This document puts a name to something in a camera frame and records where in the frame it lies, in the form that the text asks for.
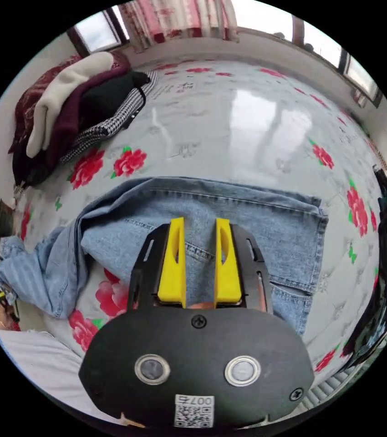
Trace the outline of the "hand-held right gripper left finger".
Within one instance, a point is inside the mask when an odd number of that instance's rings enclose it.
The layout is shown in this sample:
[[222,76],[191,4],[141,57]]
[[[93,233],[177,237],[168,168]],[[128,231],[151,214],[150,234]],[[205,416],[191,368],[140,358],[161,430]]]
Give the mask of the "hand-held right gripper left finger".
[[185,306],[184,218],[169,224],[157,296],[162,304]]

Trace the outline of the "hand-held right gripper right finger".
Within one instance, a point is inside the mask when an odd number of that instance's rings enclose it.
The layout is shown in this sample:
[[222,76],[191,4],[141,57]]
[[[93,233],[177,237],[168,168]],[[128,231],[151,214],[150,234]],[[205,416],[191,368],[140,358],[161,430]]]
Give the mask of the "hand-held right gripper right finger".
[[214,305],[245,305],[238,247],[229,220],[216,219]]

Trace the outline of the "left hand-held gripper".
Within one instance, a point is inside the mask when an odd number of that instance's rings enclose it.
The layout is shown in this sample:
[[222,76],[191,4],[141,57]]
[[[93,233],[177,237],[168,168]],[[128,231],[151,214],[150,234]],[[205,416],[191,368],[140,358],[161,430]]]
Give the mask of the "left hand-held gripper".
[[0,307],[9,312],[14,322],[20,322],[19,312],[15,305],[15,297],[12,290],[6,285],[0,285]]

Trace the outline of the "person's left hand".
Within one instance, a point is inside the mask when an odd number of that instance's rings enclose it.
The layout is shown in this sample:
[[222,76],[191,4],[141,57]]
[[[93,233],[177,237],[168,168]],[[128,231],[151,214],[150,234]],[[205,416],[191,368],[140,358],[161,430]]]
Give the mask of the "person's left hand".
[[19,324],[13,320],[10,314],[0,312],[0,330],[20,331]]

